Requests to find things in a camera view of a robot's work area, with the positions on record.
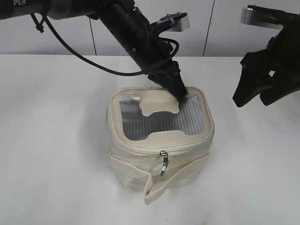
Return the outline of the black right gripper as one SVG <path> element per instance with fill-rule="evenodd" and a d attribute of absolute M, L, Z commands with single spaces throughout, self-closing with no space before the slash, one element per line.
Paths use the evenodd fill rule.
<path fill-rule="evenodd" d="M 232 97 L 237 107 L 243 107 L 260 94 L 264 105 L 300 90 L 300 36 L 273 37 L 267 47 L 248 52 L 240 62 L 241 76 Z"/>

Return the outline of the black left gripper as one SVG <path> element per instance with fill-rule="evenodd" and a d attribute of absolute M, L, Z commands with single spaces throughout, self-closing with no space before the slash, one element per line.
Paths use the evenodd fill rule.
<path fill-rule="evenodd" d="M 158 36 L 145 37 L 127 50 L 129 56 L 141 71 L 128 73 L 127 76 L 151 74 L 166 65 L 178 52 L 178 42 Z M 180 75 L 179 64 L 173 61 L 167 74 L 148 75 L 148 79 L 167 89 L 174 97 L 184 98 L 187 89 Z"/>

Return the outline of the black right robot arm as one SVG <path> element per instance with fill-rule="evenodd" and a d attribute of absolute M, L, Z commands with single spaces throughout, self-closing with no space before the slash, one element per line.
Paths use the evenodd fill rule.
<path fill-rule="evenodd" d="M 232 97 L 243 107 L 256 96 L 265 106 L 300 90 L 300 17 L 283 25 L 266 49 L 248 52 L 240 62 L 241 76 Z"/>

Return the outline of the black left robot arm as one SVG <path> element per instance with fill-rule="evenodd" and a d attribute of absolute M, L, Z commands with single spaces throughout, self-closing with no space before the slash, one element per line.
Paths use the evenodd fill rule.
<path fill-rule="evenodd" d="M 173 60 L 179 43 L 160 36 L 165 31 L 183 31 L 187 13 L 167 14 L 150 23 L 132 0 L 3 0 L 0 3 L 2 20 L 30 15 L 36 29 L 44 31 L 47 25 L 61 40 L 50 23 L 87 16 L 100 20 L 140 68 L 139 72 L 124 73 L 103 66 L 110 74 L 132 77 L 147 75 L 148 79 L 167 89 L 177 100 L 182 100 L 187 89 L 180 76 L 178 62 Z"/>

